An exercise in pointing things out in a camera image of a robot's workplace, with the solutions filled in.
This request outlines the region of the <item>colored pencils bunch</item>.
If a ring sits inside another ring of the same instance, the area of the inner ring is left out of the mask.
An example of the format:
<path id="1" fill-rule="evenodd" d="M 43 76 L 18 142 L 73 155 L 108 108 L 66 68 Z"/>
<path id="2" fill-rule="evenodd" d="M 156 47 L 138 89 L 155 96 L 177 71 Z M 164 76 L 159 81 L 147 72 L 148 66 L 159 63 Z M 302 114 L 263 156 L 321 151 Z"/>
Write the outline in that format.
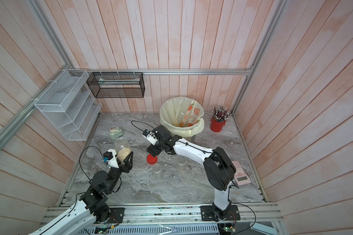
<path id="1" fill-rule="evenodd" d="M 220 105 L 217 108 L 214 108 L 212 119 L 221 123 L 225 122 L 231 115 L 232 113 L 228 108 Z"/>

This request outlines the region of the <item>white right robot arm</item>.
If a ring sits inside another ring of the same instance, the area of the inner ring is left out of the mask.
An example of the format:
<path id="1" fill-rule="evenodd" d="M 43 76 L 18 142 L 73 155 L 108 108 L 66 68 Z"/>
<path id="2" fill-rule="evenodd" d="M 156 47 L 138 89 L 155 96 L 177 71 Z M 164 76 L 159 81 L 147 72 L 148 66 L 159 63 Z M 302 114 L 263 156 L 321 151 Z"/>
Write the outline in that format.
<path id="1" fill-rule="evenodd" d="M 222 148 L 205 148 L 181 136 L 172 136 L 162 125 L 144 130 L 143 137 L 151 143 L 147 152 L 153 157 L 164 151 L 169 155 L 184 156 L 204 167 L 207 179 L 214 187 L 214 201 L 211 206 L 201 206 L 203 221 L 219 222 L 234 215 L 237 206 L 231 203 L 230 188 L 235 185 L 236 168 Z"/>

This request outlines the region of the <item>red pencil cup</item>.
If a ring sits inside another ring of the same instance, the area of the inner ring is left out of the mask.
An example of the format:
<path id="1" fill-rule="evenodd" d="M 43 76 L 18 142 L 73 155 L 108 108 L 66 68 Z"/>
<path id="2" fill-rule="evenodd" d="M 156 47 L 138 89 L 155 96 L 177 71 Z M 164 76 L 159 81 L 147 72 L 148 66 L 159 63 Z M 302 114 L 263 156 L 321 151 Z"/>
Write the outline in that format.
<path id="1" fill-rule="evenodd" d="M 223 127 L 225 126 L 226 121 L 216 121 L 215 119 L 211 119 L 210 130 L 213 132 L 221 132 Z"/>

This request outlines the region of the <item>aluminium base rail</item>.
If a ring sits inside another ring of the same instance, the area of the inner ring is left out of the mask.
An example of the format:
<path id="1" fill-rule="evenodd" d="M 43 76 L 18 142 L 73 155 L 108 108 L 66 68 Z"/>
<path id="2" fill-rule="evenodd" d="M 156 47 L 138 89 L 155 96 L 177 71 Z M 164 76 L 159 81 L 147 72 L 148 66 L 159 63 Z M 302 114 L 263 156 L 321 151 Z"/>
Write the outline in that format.
<path id="1" fill-rule="evenodd" d="M 202 204 L 160 204 L 123 206 L 122 225 L 203 223 Z M 238 205 L 235 219 L 238 222 L 283 221 L 274 203 L 246 203 Z"/>

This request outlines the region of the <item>cream trash bag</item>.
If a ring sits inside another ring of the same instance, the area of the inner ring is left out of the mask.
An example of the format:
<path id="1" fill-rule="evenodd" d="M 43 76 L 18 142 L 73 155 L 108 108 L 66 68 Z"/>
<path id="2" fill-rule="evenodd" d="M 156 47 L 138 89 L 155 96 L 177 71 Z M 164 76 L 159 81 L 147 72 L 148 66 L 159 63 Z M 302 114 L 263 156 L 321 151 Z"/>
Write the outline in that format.
<path id="1" fill-rule="evenodd" d="M 205 127 L 204 114 L 203 107 L 196 100 L 177 97 L 163 103 L 160 122 L 170 132 L 198 135 Z"/>

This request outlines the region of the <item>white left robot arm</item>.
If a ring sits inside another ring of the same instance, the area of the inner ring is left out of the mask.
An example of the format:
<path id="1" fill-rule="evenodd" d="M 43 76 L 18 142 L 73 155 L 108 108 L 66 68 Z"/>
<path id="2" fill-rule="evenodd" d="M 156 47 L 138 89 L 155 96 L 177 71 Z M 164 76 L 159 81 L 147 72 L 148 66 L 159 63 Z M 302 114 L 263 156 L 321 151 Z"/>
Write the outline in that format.
<path id="1" fill-rule="evenodd" d="M 94 223 L 118 226 L 123 222 L 124 208 L 110 208 L 106 201 L 107 196 L 115 192 L 117 182 L 122 173 L 132 169 L 133 152 L 120 162 L 115 160 L 112 152 L 104 154 L 104 162 L 110 166 L 108 172 L 101 170 L 89 180 L 89 188 L 76 203 L 64 213 L 53 219 L 42 228 L 34 231 L 33 235 L 75 235 Z"/>

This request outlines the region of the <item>grey trash bin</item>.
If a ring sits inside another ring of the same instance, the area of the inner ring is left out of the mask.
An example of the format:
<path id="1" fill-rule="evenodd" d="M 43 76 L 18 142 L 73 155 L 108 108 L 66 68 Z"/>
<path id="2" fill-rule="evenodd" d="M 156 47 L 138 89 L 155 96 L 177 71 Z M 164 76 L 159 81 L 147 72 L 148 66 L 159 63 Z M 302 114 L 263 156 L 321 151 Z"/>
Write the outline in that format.
<path id="1" fill-rule="evenodd" d="M 178 135 L 178 136 L 180 136 L 180 137 L 182 137 L 182 138 L 184 138 L 187 141 L 192 142 L 192 143 L 195 142 L 195 139 L 196 139 L 196 136 L 197 136 L 197 135 L 191 135 L 191 134 L 189 134 L 189 132 L 183 133 L 183 132 L 176 132 L 176 131 L 171 131 L 171 135 L 172 136 Z"/>

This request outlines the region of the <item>wide oatmeal jar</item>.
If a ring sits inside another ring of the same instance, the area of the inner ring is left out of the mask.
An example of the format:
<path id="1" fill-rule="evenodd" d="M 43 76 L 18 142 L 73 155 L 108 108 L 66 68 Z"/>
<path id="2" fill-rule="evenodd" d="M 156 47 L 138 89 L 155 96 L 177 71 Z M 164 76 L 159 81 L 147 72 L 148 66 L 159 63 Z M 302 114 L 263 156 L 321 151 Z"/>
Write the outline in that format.
<path id="1" fill-rule="evenodd" d="M 187 158 L 185 156 L 178 156 L 177 157 L 177 164 L 179 166 L 183 166 L 187 164 Z"/>

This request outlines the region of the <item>green small box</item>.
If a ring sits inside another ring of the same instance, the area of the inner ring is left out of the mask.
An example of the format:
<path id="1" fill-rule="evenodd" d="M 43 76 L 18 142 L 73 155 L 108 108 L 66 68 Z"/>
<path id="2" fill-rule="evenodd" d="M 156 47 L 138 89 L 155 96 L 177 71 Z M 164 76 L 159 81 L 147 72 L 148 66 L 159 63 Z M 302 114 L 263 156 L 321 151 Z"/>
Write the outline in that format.
<path id="1" fill-rule="evenodd" d="M 109 130 L 109 136 L 111 140 L 116 140 L 123 136 L 123 131 L 120 127 L 114 127 Z"/>

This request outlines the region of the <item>small oatmeal jar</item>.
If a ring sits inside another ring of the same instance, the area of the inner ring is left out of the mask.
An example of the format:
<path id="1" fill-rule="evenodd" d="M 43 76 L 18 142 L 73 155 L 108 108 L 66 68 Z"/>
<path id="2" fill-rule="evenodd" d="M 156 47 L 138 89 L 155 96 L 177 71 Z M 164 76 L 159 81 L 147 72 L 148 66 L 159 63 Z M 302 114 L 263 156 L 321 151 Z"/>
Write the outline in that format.
<path id="1" fill-rule="evenodd" d="M 159 175 L 162 173 L 162 166 L 160 164 L 154 164 L 152 166 L 152 174 Z"/>

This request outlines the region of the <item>red lidded oatmeal jar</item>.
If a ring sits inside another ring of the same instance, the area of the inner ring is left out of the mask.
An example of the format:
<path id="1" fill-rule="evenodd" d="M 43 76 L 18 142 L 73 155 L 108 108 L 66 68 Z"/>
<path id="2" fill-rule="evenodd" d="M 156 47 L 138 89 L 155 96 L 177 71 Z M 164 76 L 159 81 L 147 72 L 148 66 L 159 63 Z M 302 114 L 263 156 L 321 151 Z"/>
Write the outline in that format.
<path id="1" fill-rule="evenodd" d="M 126 138 L 120 137 L 114 141 L 116 158 L 123 163 L 125 158 L 132 152 L 131 146 Z"/>

